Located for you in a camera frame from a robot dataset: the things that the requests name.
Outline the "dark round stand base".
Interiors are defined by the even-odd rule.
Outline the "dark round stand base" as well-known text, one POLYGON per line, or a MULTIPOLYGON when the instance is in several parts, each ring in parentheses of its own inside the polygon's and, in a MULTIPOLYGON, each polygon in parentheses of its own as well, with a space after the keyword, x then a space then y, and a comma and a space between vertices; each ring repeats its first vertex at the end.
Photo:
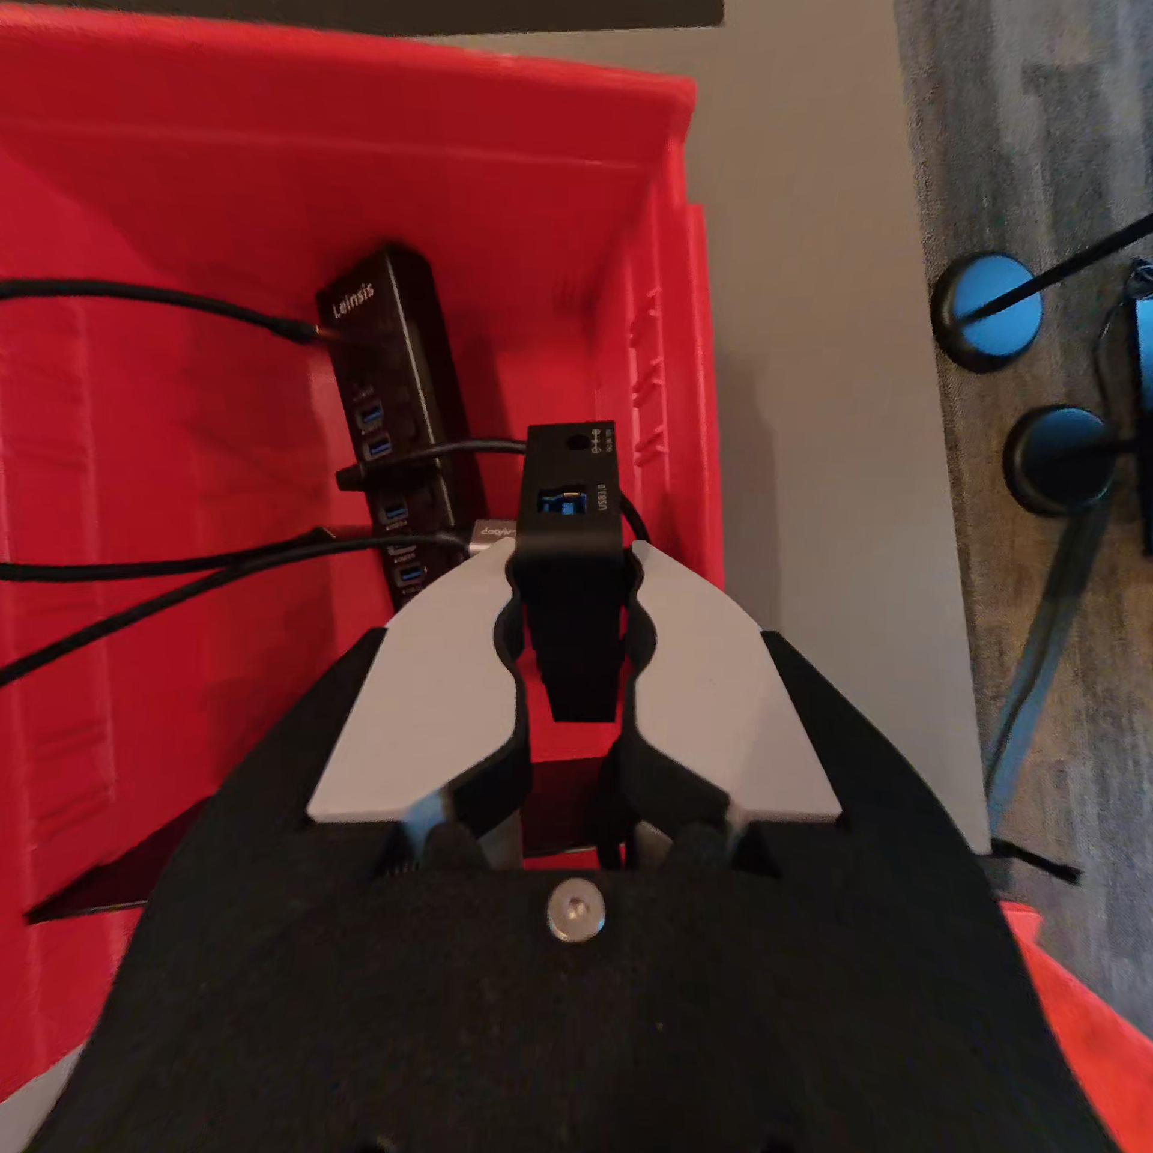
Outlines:
POLYGON ((1033 408, 1004 444, 1004 482, 1031 515, 1081 515, 1111 496, 1122 449, 1114 426, 1086 408, 1033 408))

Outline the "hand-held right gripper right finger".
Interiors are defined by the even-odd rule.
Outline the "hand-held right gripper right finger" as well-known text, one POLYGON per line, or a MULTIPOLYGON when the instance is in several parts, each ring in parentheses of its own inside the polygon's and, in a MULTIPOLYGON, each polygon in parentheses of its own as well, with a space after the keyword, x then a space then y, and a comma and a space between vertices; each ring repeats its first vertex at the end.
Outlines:
POLYGON ((651 543, 629 548, 619 788, 669 842, 707 827, 831 827, 842 804, 762 631, 718 587, 651 543))

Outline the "long black USB hub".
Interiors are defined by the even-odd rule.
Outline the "long black USB hub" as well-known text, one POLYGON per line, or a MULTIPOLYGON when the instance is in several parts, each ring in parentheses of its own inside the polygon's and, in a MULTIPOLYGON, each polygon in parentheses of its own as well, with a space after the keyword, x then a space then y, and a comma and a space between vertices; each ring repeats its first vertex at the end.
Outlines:
POLYGON ((434 274, 387 242, 319 292, 322 329, 356 456, 338 473, 365 497, 378 537, 460 533, 488 517, 478 460, 403 458, 471 440, 434 274))

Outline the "thin black rod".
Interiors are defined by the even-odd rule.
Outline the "thin black rod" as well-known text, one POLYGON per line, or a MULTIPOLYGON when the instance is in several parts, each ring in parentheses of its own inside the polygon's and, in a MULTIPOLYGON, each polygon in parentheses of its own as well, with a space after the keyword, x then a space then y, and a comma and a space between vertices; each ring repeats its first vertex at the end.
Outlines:
POLYGON ((1114 256, 1152 234, 1152 213, 1138 222, 1115 231, 1112 235, 1074 253, 1044 274, 1033 278, 1013 290, 993 298, 974 312, 958 318, 958 324, 980 323, 991 316, 1000 315, 1016 305, 1045 293, 1048 289, 1094 267, 1109 256, 1114 256))

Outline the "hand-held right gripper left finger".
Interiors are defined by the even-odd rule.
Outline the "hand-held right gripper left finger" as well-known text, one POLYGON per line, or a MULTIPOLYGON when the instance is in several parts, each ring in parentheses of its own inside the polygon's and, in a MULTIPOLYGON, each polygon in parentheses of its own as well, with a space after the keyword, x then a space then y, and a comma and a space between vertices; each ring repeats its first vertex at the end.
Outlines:
POLYGON ((397 823, 425 843, 456 821, 481 843, 522 842, 532 765, 514 551, 490 544, 386 628, 308 805, 313 823, 397 823))

